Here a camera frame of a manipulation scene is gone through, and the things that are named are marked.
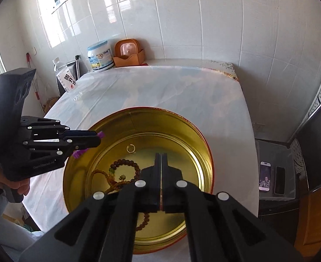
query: human hand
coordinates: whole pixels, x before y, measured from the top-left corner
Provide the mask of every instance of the human hand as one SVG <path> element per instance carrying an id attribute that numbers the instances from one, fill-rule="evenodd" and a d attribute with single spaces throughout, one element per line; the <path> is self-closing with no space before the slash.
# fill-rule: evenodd
<path id="1" fill-rule="evenodd" d="M 12 189 L 17 189 L 17 192 L 19 195 L 27 195 L 28 192 L 29 192 L 29 183 L 30 183 L 30 179 L 24 179 L 24 180 L 21 180 L 21 181 L 17 181 L 17 182 L 14 182 L 14 181 L 10 181 L 8 180 L 4 174 L 3 174 L 3 171 L 2 169 L 0 168 L 0 188 L 3 189 L 3 185 L 7 185 L 9 186 L 10 188 Z"/>

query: metal ring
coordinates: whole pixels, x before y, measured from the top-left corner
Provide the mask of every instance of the metal ring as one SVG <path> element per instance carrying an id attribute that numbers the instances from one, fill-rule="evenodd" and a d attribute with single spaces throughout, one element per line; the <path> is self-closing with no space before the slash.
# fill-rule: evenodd
<path id="1" fill-rule="evenodd" d="M 135 148 L 135 146 L 134 146 L 133 144 L 130 144 L 130 145 L 127 146 L 127 152 L 128 152 L 129 154 L 132 154 L 132 153 L 134 153 L 135 151 L 136 151 L 136 148 Z"/>

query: smartphone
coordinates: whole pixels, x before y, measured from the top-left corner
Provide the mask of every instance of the smartphone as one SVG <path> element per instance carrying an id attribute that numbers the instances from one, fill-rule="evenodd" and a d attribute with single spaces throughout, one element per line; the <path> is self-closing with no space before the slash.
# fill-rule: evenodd
<path id="1" fill-rule="evenodd" d="M 274 193 L 284 195 L 285 193 L 285 168 L 276 167 L 276 183 L 274 185 Z"/>
<path id="2" fill-rule="evenodd" d="M 270 189 L 271 183 L 271 164 L 262 161 L 260 163 L 260 180 L 259 190 L 267 192 Z"/>

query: pink object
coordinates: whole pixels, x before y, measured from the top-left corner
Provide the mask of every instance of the pink object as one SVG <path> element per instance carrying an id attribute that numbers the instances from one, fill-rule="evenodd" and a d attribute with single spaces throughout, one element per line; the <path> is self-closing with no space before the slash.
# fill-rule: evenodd
<path id="1" fill-rule="evenodd" d="M 97 133 L 97 136 L 99 136 L 100 137 L 100 139 L 102 139 L 104 136 L 105 136 L 105 134 L 101 131 L 101 132 L 99 132 L 99 133 Z M 84 149 L 84 150 L 75 150 L 74 152 L 73 152 L 73 156 L 74 156 L 74 158 L 79 158 L 82 154 L 84 154 L 88 149 L 90 149 L 90 148 L 87 148 L 87 149 Z"/>

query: screw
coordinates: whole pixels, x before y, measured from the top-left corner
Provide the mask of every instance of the screw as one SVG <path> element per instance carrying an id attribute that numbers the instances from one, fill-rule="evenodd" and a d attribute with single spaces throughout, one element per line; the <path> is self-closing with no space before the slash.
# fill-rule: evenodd
<path id="1" fill-rule="evenodd" d="M 187 182 L 185 180 L 179 180 L 176 182 L 177 187 L 184 188 L 187 186 Z"/>
<path id="2" fill-rule="evenodd" d="M 146 181 L 138 180 L 138 181 L 135 182 L 135 186 L 136 187 L 144 187 L 144 186 L 146 186 Z"/>
<path id="3" fill-rule="evenodd" d="M 226 192 L 220 192 L 217 194 L 217 198 L 219 198 L 221 201 L 227 201 L 230 196 Z"/>
<path id="4" fill-rule="evenodd" d="M 93 198 L 95 200 L 101 200 L 101 199 L 104 198 L 104 196 L 105 196 L 105 194 L 103 192 L 97 191 L 97 192 L 94 193 Z"/>

